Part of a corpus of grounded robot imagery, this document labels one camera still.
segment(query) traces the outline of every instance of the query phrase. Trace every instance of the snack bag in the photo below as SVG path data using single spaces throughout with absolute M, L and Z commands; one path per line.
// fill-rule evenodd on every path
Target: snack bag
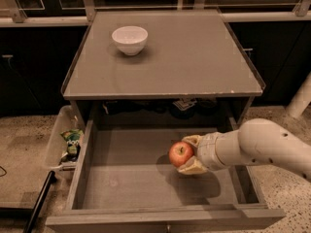
M 77 161 L 84 132 L 81 129 L 71 129 L 60 134 L 67 143 L 67 149 L 63 152 L 60 162 Z

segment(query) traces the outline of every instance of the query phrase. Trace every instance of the white bowl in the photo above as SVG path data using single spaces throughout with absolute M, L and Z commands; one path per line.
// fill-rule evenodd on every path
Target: white bowl
M 112 38 L 120 51 L 126 55 L 136 55 L 146 45 L 148 32 L 142 27 L 126 26 L 116 29 Z

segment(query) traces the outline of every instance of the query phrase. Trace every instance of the gray tabletop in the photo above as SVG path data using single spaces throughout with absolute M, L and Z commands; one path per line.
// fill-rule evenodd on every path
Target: gray tabletop
M 113 44 L 125 25 L 149 38 L 135 56 Z M 259 96 L 262 89 L 217 11 L 97 12 L 64 97 L 147 99 Z

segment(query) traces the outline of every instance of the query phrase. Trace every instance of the white pole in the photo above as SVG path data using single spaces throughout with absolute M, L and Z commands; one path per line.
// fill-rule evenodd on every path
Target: white pole
M 308 75 L 297 94 L 286 108 L 288 114 L 294 118 L 302 115 L 311 102 L 311 73 Z

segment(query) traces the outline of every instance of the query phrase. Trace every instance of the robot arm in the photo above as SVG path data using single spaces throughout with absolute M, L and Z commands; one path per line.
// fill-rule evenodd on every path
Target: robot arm
M 233 165 L 272 164 L 311 181 L 311 146 L 266 119 L 252 119 L 228 133 L 188 136 L 195 146 L 196 158 L 209 171 Z

